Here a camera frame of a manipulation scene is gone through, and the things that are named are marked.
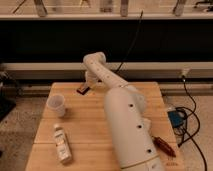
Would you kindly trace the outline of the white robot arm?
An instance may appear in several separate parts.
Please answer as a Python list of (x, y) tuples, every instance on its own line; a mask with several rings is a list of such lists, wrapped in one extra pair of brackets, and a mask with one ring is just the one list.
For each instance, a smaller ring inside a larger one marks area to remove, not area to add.
[(145, 97), (125, 79), (105, 67), (103, 52), (85, 55), (86, 82), (101, 80), (109, 87), (104, 112), (121, 171), (165, 171), (142, 113)]

